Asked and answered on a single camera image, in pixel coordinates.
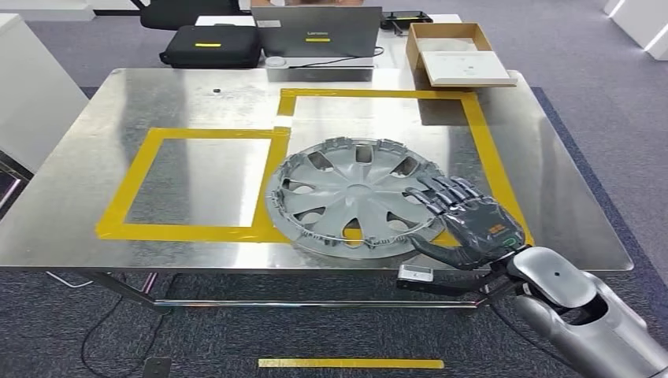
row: yellow tape line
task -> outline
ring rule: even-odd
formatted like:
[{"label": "yellow tape line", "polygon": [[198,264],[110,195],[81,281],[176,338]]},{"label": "yellow tape line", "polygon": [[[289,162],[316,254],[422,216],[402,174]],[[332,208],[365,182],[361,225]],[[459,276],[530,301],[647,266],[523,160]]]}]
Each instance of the yellow tape line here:
[{"label": "yellow tape line", "polygon": [[[293,117],[297,97],[354,97],[354,98],[418,98],[459,100],[469,122],[473,141],[487,177],[489,186],[499,202],[524,227],[527,243],[533,238],[515,198],[503,163],[485,121],[477,96],[468,91],[376,91],[368,89],[282,89],[278,116]],[[152,128],[139,148],[126,177],[119,186],[109,207],[99,221],[96,231],[101,239],[211,241],[211,242],[264,242],[287,243],[288,240],[274,227],[266,212],[264,188],[274,169],[283,161],[288,150],[289,128],[273,130],[220,130],[191,128]],[[135,196],[141,188],[150,166],[153,164],[163,139],[271,139],[267,154],[262,187],[255,206],[251,227],[218,227],[176,224],[124,224]],[[345,237],[360,240],[359,230],[347,230]],[[448,232],[441,233],[434,243],[444,246],[457,245]]]},{"label": "yellow tape line", "polygon": [[162,130],[152,128],[148,131],[144,143],[137,151],[135,160],[132,161],[128,169],[128,173],[125,174],[125,178],[116,190],[116,195],[102,215],[102,219],[98,222],[98,236],[107,235],[124,222],[125,215],[130,210],[130,206],[132,206],[132,202],[135,200],[135,196],[139,192],[142,182],[158,154],[158,150],[160,150],[164,134]]},{"label": "yellow tape line", "polygon": [[443,369],[441,360],[382,358],[261,358],[260,368]]},{"label": "yellow tape line", "polygon": [[356,97],[356,98],[417,98],[421,100],[461,100],[469,92],[464,91],[380,91],[375,89],[309,89],[284,88],[280,96],[286,97]]},{"label": "yellow tape line", "polygon": [[519,222],[524,228],[526,234],[526,242],[534,244],[533,237],[529,231],[529,226],[526,224],[524,214],[520,209],[518,200],[515,198],[513,187],[510,185],[506,170],[503,167],[503,162],[499,156],[499,151],[496,149],[494,139],[489,131],[489,126],[484,118],[480,103],[478,102],[475,93],[469,93],[462,99],[462,106],[466,119],[469,121],[471,135],[478,150],[482,168],[490,189],[492,189],[492,196],[496,198],[499,203],[505,207],[510,214]]},{"label": "yellow tape line", "polygon": [[273,130],[152,128],[148,131],[116,195],[97,224],[98,237],[156,241],[288,243],[285,236],[280,234],[269,220],[263,191],[258,195],[251,227],[126,224],[124,220],[164,139],[271,139],[262,182],[262,187],[265,187],[271,172],[285,158],[289,138],[290,129],[278,127]]},{"label": "yellow tape line", "polygon": [[297,97],[289,94],[283,95],[283,91],[280,93],[280,101],[278,102],[278,111],[276,114],[278,116],[292,117],[295,115]]}]

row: laptop lid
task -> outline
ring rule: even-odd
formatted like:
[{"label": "laptop lid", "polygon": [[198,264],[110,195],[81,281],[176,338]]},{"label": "laptop lid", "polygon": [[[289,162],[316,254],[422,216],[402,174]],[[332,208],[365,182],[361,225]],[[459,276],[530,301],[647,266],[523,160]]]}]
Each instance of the laptop lid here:
[{"label": "laptop lid", "polygon": [[268,57],[372,57],[379,6],[252,7]]}]

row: black bag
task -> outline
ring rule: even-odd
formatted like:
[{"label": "black bag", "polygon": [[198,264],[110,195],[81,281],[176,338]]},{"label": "black bag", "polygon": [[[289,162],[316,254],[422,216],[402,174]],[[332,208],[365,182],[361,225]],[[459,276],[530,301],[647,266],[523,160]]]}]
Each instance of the black bag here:
[{"label": "black bag", "polygon": [[252,69],[261,48],[255,26],[183,26],[160,60],[175,69]]}]

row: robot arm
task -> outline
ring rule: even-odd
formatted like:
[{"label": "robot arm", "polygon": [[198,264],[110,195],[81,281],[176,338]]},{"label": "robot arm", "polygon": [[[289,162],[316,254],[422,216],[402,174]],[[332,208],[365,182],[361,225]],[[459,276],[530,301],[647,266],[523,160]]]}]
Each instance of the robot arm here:
[{"label": "robot arm", "polygon": [[459,178],[425,177],[407,188],[437,215],[461,246],[409,236],[416,250],[458,269],[490,264],[522,284],[520,315],[587,378],[668,378],[668,352],[643,319],[602,280],[548,248],[524,245],[524,232],[494,198]]}]

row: black cable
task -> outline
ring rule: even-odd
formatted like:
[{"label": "black cable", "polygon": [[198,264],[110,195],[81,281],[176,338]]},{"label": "black cable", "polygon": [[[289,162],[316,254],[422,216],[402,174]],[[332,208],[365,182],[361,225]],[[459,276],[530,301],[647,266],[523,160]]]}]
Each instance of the black cable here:
[{"label": "black cable", "polygon": [[[169,281],[169,285],[167,287],[167,292],[165,293],[165,297],[169,294],[169,291],[172,289],[172,286],[174,285],[174,282],[176,282],[176,278],[179,275],[180,275],[179,273],[175,274],[172,277],[172,280]],[[125,282],[125,280],[126,280],[125,273],[121,273],[121,277],[122,277],[122,281]],[[97,323],[95,323],[95,325],[93,327],[91,327],[91,329],[88,330],[88,332],[86,332],[86,335],[83,337],[83,342],[81,343],[81,348],[79,349],[79,358],[80,358],[81,363],[83,364],[83,366],[86,368],[86,370],[91,372],[91,374],[93,374],[94,376],[97,376],[99,378],[111,378],[111,377],[106,376],[106,375],[102,374],[101,372],[93,369],[88,364],[88,361],[86,361],[86,353],[85,353],[86,352],[86,343],[87,343],[88,339],[90,339],[93,332],[95,332],[95,330],[97,330],[102,324],[104,324],[105,321],[107,321],[107,319],[109,319],[113,315],[113,313],[116,312],[116,309],[121,304],[121,302],[123,302],[123,299],[124,299],[123,296],[119,297],[119,299],[116,300],[116,302],[113,304],[111,309],[109,311],[107,311],[107,313],[105,313],[104,316],[102,316],[100,318],[100,320],[97,321]],[[158,332],[160,331],[160,328],[162,327],[162,324],[165,321],[165,317],[167,315],[169,315],[169,314],[167,313],[167,314],[160,315],[159,320],[158,320],[158,324],[155,326],[155,329],[153,330],[153,335],[150,337],[148,347],[146,348],[146,350],[144,351],[144,354],[139,359],[139,362],[136,365],[132,366],[132,368],[130,370],[128,370],[125,374],[123,374],[121,376],[118,376],[118,378],[127,378],[131,374],[136,372],[137,369],[139,369],[142,366],[144,361],[147,359],[148,354],[150,353],[150,350],[153,349],[153,345],[155,344],[155,340],[158,338]]]},{"label": "black cable", "polygon": [[575,368],[574,368],[570,363],[568,363],[568,361],[566,361],[566,360],[564,360],[563,358],[559,357],[557,354],[552,353],[551,351],[547,350],[547,349],[544,348],[543,346],[541,346],[541,345],[539,345],[538,343],[536,343],[535,341],[531,340],[527,335],[525,335],[524,333],[522,333],[522,332],[521,332],[521,331],[520,331],[514,324],[512,324],[512,323],[510,322],[510,320],[509,320],[507,317],[505,317],[503,314],[501,314],[501,312],[499,311],[499,309],[496,307],[496,305],[495,305],[494,303],[490,304],[490,307],[492,308],[492,311],[496,314],[496,316],[497,316],[497,317],[498,317],[498,318],[499,318],[499,319],[500,319],[500,320],[501,320],[501,321],[502,321],[508,328],[510,328],[511,331],[513,331],[513,332],[515,332],[516,334],[518,334],[518,336],[522,337],[527,343],[531,344],[531,345],[534,346],[536,349],[538,349],[538,350],[540,350],[541,352],[545,353],[547,356],[549,356],[550,358],[554,359],[555,361],[557,361],[557,362],[561,362],[561,363],[564,364],[564,366],[566,366],[567,368],[573,370],[574,372],[577,372],[577,370],[575,370]]},{"label": "black cable", "polygon": [[[374,53],[372,57],[377,57],[379,55],[382,55],[385,52],[385,48],[382,47],[382,46],[376,46],[375,50],[380,50],[380,51],[377,52],[377,53]],[[321,62],[318,62],[318,63],[309,63],[308,65],[292,65],[292,66],[290,66],[290,68],[291,69],[305,69],[307,67],[317,67],[319,65],[330,65],[332,63],[338,63],[340,61],[351,61],[353,59],[362,59],[362,58],[364,58],[364,57],[342,57],[340,59],[336,59],[335,61],[321,61]],[[341,68],[355,68],[355,67],[357,67],[357,68],[371,67],[372,68],[373,66],[371,66],[371,65],[368,65],[368,66],[367,65],[357,65],[357,66],[347,65],[347,66],[343,66]]]}]

